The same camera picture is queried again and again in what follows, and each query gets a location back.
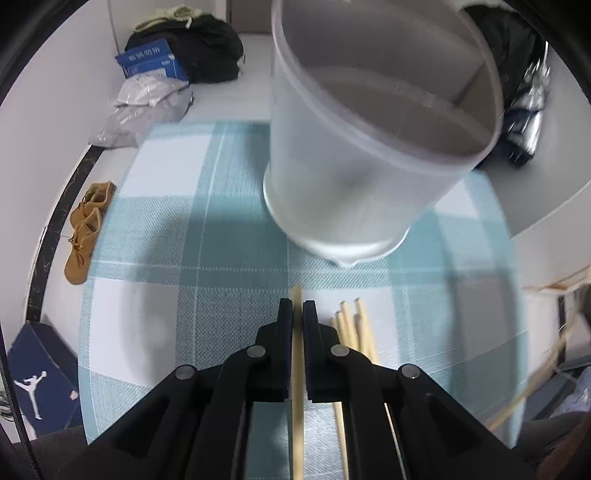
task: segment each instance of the plaid tablecloth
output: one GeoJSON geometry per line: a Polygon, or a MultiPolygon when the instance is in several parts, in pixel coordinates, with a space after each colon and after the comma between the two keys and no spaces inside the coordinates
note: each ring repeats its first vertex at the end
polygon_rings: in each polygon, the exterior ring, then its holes
{"type": "MultiPolygon", "coordinates": [[[[470,173],[393,254],[344,270],[291,243],[262,199],[269,126],[163,125],[106,215],[86,282],[79,376],[88,440],[175,365],[205,368],[253,343],[301,283],[326,321],[363,297],[379,357],[412,362],[478,419],[526,378],[512,245],[483,174],[470,173]]],[[[248,476],[289,478],[288,405],[257,404],[248,476]]],[[[520,414],[500,436],[510,445],[520,414]]],[[[307,405],[306,477],[342,478],[332,406],[307,405]]]]}

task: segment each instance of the shoe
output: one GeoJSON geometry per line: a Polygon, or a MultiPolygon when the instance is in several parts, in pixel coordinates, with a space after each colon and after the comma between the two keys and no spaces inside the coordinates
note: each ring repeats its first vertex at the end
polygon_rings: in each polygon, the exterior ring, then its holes
{"type": "Polygon", "coordinates": [[[113,199],[114,192],[115,185],[109,181],[91,184],[78,207],[70,215],[72,227],[76,228],[76,225],[88,217],[94,208],[104,213],[113,199]]]}
{"type": "Polygon", "coordinates": [[[86,281],[90,267],[90,256],[95,249],[101,226],[102,214],[95,207],[90,215],[74,228],[74,235],[70,238],[72,252],[64,267],[66,280],[73,285],[79,285],[86,281]]]}

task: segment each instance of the container base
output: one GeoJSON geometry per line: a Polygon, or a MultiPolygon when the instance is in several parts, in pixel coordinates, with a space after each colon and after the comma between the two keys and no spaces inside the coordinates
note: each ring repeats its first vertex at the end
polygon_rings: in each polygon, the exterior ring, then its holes
{"type": "Polygon", "coordinates": [[[275,223],[285,232],[290,240],[314,255],[330,260],[340,267],[350,268],[360,262],[370,262],[386,257],[396,250],[408,235],[409,229],[407,229],[399,238],[391,238],[370,244],[330,243],[302,236],[302,234],[298,232],[297,225],[290,222],[288,217],[279,207],[277,194],[271,184],[269,165],[267,165],[267,169],[265,170],[262,191],[269,213],[273,217],[273,220],[275,220],[275,223]]]}

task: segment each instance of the black marble baseboard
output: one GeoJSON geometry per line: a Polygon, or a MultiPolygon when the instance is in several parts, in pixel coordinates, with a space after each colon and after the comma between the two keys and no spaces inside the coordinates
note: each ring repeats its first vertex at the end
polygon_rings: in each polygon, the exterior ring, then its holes
{"type": "Polygon", "coordinates": [[[82,158],[76,167],[68,185],[66,185],[57,202],[55,210],[51,214],[49,225],[47,225],[47,230],[41,240],[41,248],[35,260],[35,268],[31,279],[26,315],[26,320],[29,322],[39,322],[41,320],[43,296],[45,295],[47,278],[49,277],[49,270],[53,263],[57,244],[60,241],[61,230],[64,228],[68,214],[74,205],[80,189],[104,150],[103,147],[91,145],[86,151],[84,158],[82,158]]]}

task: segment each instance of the round table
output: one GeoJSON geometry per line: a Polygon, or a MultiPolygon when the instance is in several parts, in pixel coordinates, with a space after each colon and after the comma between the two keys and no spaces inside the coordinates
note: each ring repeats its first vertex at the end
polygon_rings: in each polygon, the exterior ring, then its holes
{"type": "MultiPolygon", "coordinates": [[[[470,173],[390,256],[345,270],[291,243],[262,199],[265,123],[162,125],[106,215],[86,282],[79,381],[93,440],[176,365],[220,364],[273,322],[300,283],[326,322],[362,297],[381,362],[419,365],[479,420],[527,377],[512,244],[470,173]]],[[[248,477],[289,478],[286,404],[256,404],[248,477]]],[[[508,445],[520,415],[497,434],[508,445]]],[[[334,412],[306,405],[306,475],[341,478],[334,412]]]]}

